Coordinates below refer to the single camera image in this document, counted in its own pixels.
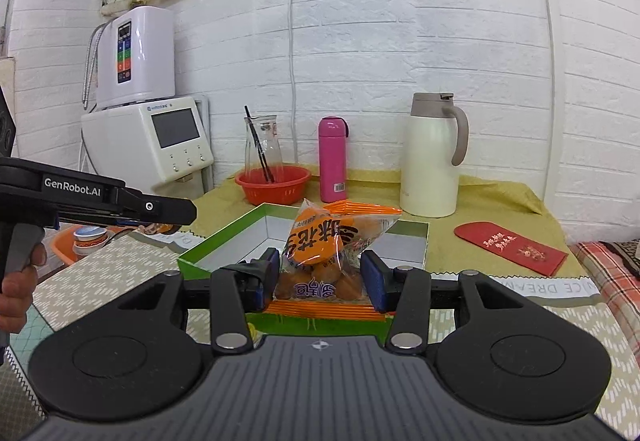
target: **glass pitcher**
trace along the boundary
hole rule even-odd
[[[276,116],[245,117],[244,179],[249,183],[282,183],[284,169]]]

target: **red plaid cloth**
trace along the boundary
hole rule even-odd
[[[580,243],[569,248],[598,286],[640,365],[640,281],[604,244]]]

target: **black straw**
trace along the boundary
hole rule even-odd
[[[255,149],[258,151],[258,158],[260,158],[260,166],[262,166],[262,173],[264,174],[264,180],[268,183],[274,183],[276,180],[271,173],[271,169],[267,164],[267,158],[264,155],[264,150],[262,150],[262,144],[258,139],[258,133],[255,132],[254,122],[252,121],[251,114],[249,113],[249,107],[244,106],[244,111],[246,112],[246,117],[249,120],[249,129],[251,129],[251,135],[254,137]]]

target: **white thermal jug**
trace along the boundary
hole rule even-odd
[[[458,165],[466,155],[469,124],[453,94],[414,94],[402,149],[400,207],[421,217],[456,211]]]

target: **pink thermos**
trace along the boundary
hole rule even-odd
[[[324,202],[347,198],[347,138],[349,127],[341,117],[323,117],[318,125],[320,198]]]

